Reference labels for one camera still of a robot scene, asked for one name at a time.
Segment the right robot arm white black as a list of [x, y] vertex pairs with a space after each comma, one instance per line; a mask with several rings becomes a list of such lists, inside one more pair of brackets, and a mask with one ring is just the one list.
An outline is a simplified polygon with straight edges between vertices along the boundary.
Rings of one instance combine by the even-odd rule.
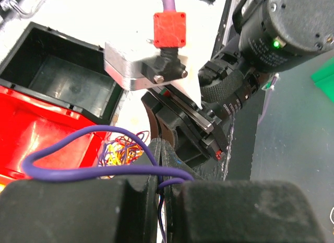
[[281, 72], [333, 49], [333, 0], [240, 0], [226, 44], [198, 72], [201, 104], [174, 86], [142, 97], [159, 165], [250, 177], [256, 131]]

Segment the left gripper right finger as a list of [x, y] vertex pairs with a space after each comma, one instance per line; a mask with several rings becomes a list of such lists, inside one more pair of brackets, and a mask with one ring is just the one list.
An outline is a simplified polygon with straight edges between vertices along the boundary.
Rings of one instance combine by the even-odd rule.
[[310, 203], [292, 183], [204, 180], [167, 141], [161, 162], [194, 178], [164, 189], [167, 242], [325, 241]]

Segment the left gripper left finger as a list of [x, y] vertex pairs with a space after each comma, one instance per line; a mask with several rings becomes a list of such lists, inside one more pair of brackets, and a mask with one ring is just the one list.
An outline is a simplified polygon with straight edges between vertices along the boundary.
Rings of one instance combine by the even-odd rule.
[[1, 242], [155, 242], [157, 178], [18, 180], [1, 193]]

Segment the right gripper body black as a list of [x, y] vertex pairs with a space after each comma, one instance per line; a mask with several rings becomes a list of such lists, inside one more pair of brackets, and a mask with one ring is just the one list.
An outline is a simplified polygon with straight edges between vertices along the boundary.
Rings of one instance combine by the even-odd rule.
[[[198, 172], [202, 165], [219, 162], [228, 144], [223, 138], [222, 121], [208, 106], [214, 100], [210, 91], [216, 89], [216, 80], [227, 75], [224, 66], [212, 60], [199, 71], [201, 107], [173, 86], [151, 89], [141, 99], [152, 138], [169, 142], [178, 158], [203, 179], [206, 178]], [[261, 75], [243, 61], [254, 75], [248, 82], [258, 83], [260, 88]]]

